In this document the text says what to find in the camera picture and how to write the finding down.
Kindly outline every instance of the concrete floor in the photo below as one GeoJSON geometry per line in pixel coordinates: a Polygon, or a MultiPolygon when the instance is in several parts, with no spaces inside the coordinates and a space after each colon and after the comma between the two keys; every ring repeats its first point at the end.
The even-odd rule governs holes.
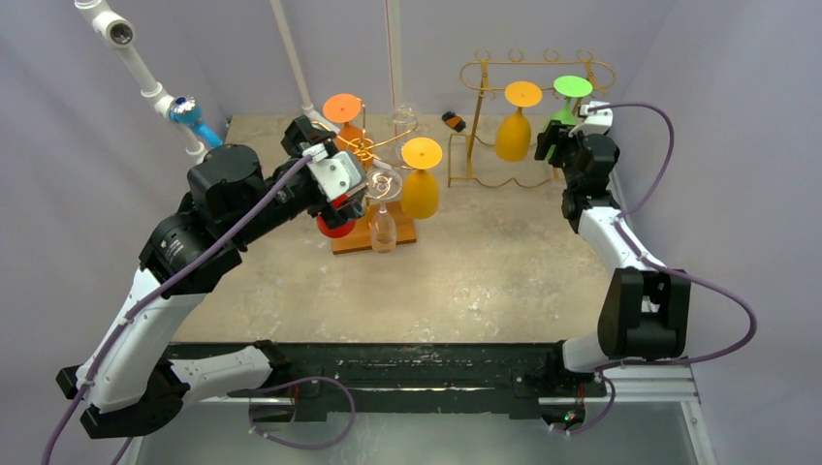
{"type": "MultiPolygon", "coordinates": [[[[285,160],[280,140],[291,119],[235,116],[227,141],[254,148],[269,175],[285,160]]],[[[493,140],[501,119],[484,118],[480,136],[493,140]]],[[[544,122],[532,119],[534,137],[544,122]]],[[[452,131],[439,116],[422,123],[419,135],[440,142],[444,155],[432,170],[440,208],[416,222],[416,244],[390,254],[333,256],[329,240],[303,215],[253,243],[175,340],[545,342],[593,330],[610,276],[562,218],[561,181],[536,189],[472,181],[446,188],[452,131]]],[[[385,116],[369,116],[367,129],[377,140],[394,133],[385,116]]],[[[454,169],[462,173],[465,145],[455,142],[454,169]]],[[[377,155],[394,152],[386,146],[377,155]]],[[[489,183],[552,175],[532,159],[499,161],[481,144],[475,164],[489,183]]]]}

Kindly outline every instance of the black bracket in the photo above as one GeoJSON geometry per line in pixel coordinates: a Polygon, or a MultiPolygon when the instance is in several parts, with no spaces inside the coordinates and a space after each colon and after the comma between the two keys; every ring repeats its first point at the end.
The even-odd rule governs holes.
{"type": "Polygon", "coordinates": [[[512,370],[514,395],[517,397],[575,397],[580,385],[586,385],[590,395],[605,395],[605,390],[594,383],[592,373],[575,373],[565,369],[562,345],[552,344],[541,365],[519,364],[512,370]]]}
{"type": "MultiPolygon", "coordinates": [[[[67,399],[74,399],[78,393],[75,388],[78,368],[79,365],[66,367],[57,374],[57,384],[67,399]]],[[[104,414],[93,405],[86,409],[79,420],[88,437],[145,436],[168,424],[182,410],[182,396],[190,388],[171,368],[167,359],[157,362],[148,378],[145,393],[136,404],[104,414]]]]}
{"type": "Polygon", "coordinates": [[[649,360],[682,355],[690,286],[689,281],[665,273],[615,269],[597,326],[603,354],[610,359],[649,360]],[[643,312],[646,298],[659,305],[658,311],[643,312]]]}

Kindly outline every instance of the wine glass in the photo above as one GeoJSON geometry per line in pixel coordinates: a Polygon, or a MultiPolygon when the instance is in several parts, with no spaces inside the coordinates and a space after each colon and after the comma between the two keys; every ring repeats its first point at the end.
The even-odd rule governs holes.
{"type": "Polygon", "coordinates": [[[380,202],[379,209],[371,217],[371,249],[381,254],[396,248],[396,222],[388,211],[386,202],[399,195],[402,178],[394,170],[377,168],[366,176],[368,197],[380,202]]]}
{"type": "Polygon", "coordinates": [[[528,154],[531,144],[531,124],[522,109],[533,107],[542,100],[542,90],[533,82],[518,80],[505,87],[505,100],[517,107],[496,130],[494,150],[506,162],[518,162],[528,154]]]}
{"type": "Polygon", "coordinates": [[[405,178],[399,204],[410,218],[425,220],[439,208],[439,185],[428,170],[442,160],[442,147],[433,139],[413,138],[402,146],[402,160],[414,170],[405,178]]]}
{"type": "MultiPolygon", "coordinates": [[[[548,126],[555,120],[563,125],[576,126],[579,121],[577,120],[577,115],[575,115],[571,109],[571,103],[574,99],[581,99],[593,92],[593,85],[583,77],[567,75],[554,79],[553,89],[557,94],[565,98],[565,106],[548,118],[543,132],[547,132],[548,126]]],[[[548,149],[546,160],[551,159],[555,148],[556,147],[552,145],[551,148],[548,149]]]]}

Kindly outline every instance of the wooden base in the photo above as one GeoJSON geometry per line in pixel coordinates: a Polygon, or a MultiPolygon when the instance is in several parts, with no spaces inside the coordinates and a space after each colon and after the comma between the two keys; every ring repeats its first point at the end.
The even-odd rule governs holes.
{"type": "MultiPolygon", "coordinates": [[[[354,230],[345,237],[331,239],[332,252],[335,255],[348,254],[351,252],[361,252],[371,250],[371,229],[368,227],[368,219],[373,216],[373,212],[379,205],[372,205],[372,211],[363,218],[357,220],[354,230]]],[[[398,201],[388,203],[388,211],[396,222],[396,245],[413,244],[417,242],[417,231],[414,229],[414,220],[408,218],[399,206],[398,201]]]]}

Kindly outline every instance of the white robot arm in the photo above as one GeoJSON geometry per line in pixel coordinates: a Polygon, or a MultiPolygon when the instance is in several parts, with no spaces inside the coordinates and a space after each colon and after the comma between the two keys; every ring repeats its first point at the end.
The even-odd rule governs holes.
{"type": "Polygon", "coordinates": [[[82,394],[90,404],[81,418],[89,436],[149,434],[187,405],[277,380],[277,369],[287,362],[270,341],[198,360],[168,360],[163,353],[191,311],[240,264],[239,252],[248,243],[304,211],[321,215],[331,229],[364,215],[362,165],[350,152],[338,151],[334,137],[301,116],[283,140],[293,158],[271,178],[263,179],[257,154],[244,145],[213,149],[188,172],[191,190],[143,248],[132,289],[103,342],[86,363],[58,375],[68,397],[82,394]],[[271,191],[273,200],[230,242],[196,264],[271,191]],[[193,271],[174,282],[190,265],[193,271]],[[152,299],[161,286],[160,297],[152,299]],[[147,305],[135,313],[144,299],[147,305]]]}
{"type": "Polygon", "coordinates": [[[567,185],[562,214],[612,273],[597,329],[562,345],[562,365],[574,373],[591,373],[628,357],[679,357],[687,331],[690,283],[643,262],[663,264],[624,223],[607,190],[619,158],[619,148],[606,136],[613,113],[589,111],[604,105],[583,106],[585,119],[575,127],[551,121],[538,136],[535,155],[544,160],[551,153],[549,163],[562,169],[567,185]]]}

